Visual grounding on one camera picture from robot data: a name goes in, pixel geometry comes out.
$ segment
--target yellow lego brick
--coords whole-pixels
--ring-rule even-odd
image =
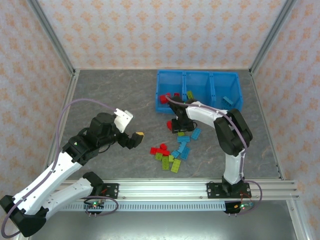
[[[155,160],[161,161],[161,160],[162,160],[162,153],[157,152],[157,153],[155,154]]]
[[[162,157],[162,170],[169,170],[170,164],[169,164],[169,157],[163,156]]]
[[[175,158],[171,167],[171,172],[177,173],[180,167],[180,163],[181,160]]]
[[[169,163],[173,163],[175,160],[174,156],[169,155]]]

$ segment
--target cable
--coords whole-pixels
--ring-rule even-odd
[[[105,213],[100,213],[100,214],[96,215],[96,217],[102,217],[102,216],[105,216],[105,215],[113,214],[119,208],[119,203],[117,202],[117,200],[115,200],[115,199],[113,199],[111,197],[108,197],[108,196],[86,196],[86,197],[83,197],[83,199],[108,199],[108,200],[114,201],[114,203],[116,205],[115,209],[113,209],[112,211],[107,211]],[[88,208],[89,208],[89,206],[87,206],[85,208],[85,213],[90,216],[90,213],[88,212]]]
[[[62,112],[60,113],[60,116],[59,116],[59,119],[58,119],[58,123],[56,125],[56,129],[55,129],[55,142],[56,142],[56,155],[55,155],[55,159],[53,161],[53,165],[52,165],[52,168],[51,168],[51,171],[48,172],[48,174],[34,187],[32,188],[27,194],[25,194],[15,205],[13,205],[13,207],[8,211],[8,213],[6,214],[6,216],[4,217],[4,220],[2,222],[2,225],[1,225],[1,235],[2,237],[4,237],[5,239],[10,239],[10,238],[13,238],[15,236],[17,236],[20,231],[17,231],[16,233],[12,234],[12,235],[6,235],[5,233],[5,227],[6,227],[6,224],[7,224],[7,221],[8,219],[10,218],[10,215],[12,214],[12,212],[18,207],[19,204],[21,204],[27,197],[29,197],[35,190],[37,190],[49,177],[50,175],[54,172],[56,166],[57,166],[57,163],[58,163],[58,158],[59,158],[59,152],[60,152],[60,143],[59,143],[59,138],[60,138],[60,135],[59,135],[59,128],[60,128],[60,124],[61,124],[61,120],[62,120],[62,117],[65,113],[65,111],[68,109],[68,107],[72,104],[75,104],[75,103],[78,103],[78,102],[82,102],[82,101],[87,101],[87,102],[92,102],[92,103],[96,103],[96,104],[99,104],[107,109],[110,109],[112,111],[116,111],[115,108],[113,107],[110,107],[102,102],[99,102],[97,100],[93,100],[93,99],[89,99],[89,98],[79,98],[79,99],[76,99],[76,100],[73,100],[71,102],[69,102],[63,109],[62,109]]]
[[[250,211],[252,211],[253,209],[256,209],[257,206],[258,206],[258,205],[261,203],[261,201],[262,201],[262,196],[263,196],[263,194],[262,194],[262,188],[261,188],[261,186],[259,185],[259,183],[257,183],[256,181],[245,180],[245,179],[243,178],[244,161],[245,161],[244,156],[245,156],[245,154],[246,154],[246,152],[247,152],[247,150],[248,150],[248,146],[247,146],[246,141],[245,141],[244,138],[242,137],[239,129],[237,128],[237,126],[235,125],[235,123],[231,120],[231,118],[228,117],[225,113],[221,112],[219,109],[214,108],[214,107],[211,107],[211,106],[201,105],[201,104],[189,104],[189,103],[184,103],[184,102],[178,102],[178,101],[172,100],[172,99],[171,99],[169,96],[167,96],[167,95],[165,96],[165,98],[166,98],[168,101],[170,101],[170,102],[172,102],[172,103],[174,103],[174,104],[181,105],[181,106],[189,106],[189,107],[203,108],[203,109],[208,109],[208,110],[214,111],[214,112],[216,112],[217,114],[222,115],[225,119],[227,119],[227,121],[228,121],[228,122],[231,124],[231,126],[234,128],[235,132],[238,134],[238,136],[239,136],[239,138],[240,138],[240,140],[241,140],[241,142],[242,142],[242,144],[243,144],[243,146],[244,146],[244,151],[241,152],[240,172],[239,172],[240,179],[241,179],[244,183],[253,183],[253,184],[256,184],[256,185],[258,186],[259,190],[260,190],[260,198],[259,198],[257,204],[255,204],[255,205],[254,205],[251,209],[249,209],[248,211],[242,212],[242,213],[240,212],[240,213],[238,213],[237,215],[247,214],[247,213],[249,213]]]

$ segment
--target metal base plate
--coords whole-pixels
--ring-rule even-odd
[[[209,182],[206,184],[206,192],[208,195],[208,199],[248,199],[249,197],[246,195],[243,195],[241,193],[247,194],[251,196],[251,189],[249,183],[242,184],[237,192],[232,192],[230,195],[227,195],[227,193],[222,189],[222,183],[216,183],[216,182]]]

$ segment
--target gray mat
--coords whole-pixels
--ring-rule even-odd
[[[268,140],[267,131],[259,109],[258,100],[247,70],[237,71],[243,94],[242,115],[250,127],[253,140],[244,163],[246,178],[278,178],[276,161]],[[106,178],[220,178],[225,170],[225,154],[218,144],[213,128],[202,123],[197,141],[188,143],[190,154],[181,162],[178,173],[162,170],[161,162],[150,155],[151,147],[161,143],[170,151],[179,147],[177,136],[172,134],[166,122],[175,116],[155,112],[156,70],[81,70],[73,99],[90,98],[114,108],[130,111],[135,118],[126,129],[128,134],[144,132],[143,142],[131,150],[114,144],[111,148],[90,160],[70,179],[80,178],[94,171]],[[62,146],[88,127],[91,119],[109,110],[89,102],[71,106],[62,138]]]

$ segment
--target orange patterned wallpaper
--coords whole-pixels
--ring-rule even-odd
[[[0,198],[42,172],[69,79],[27,1],[2,1]]]
[[[275,148],[320,236],[320,4],[298,0],[254,75]]]
[[[40,0],[73,66],[246,68],[285,0]]]

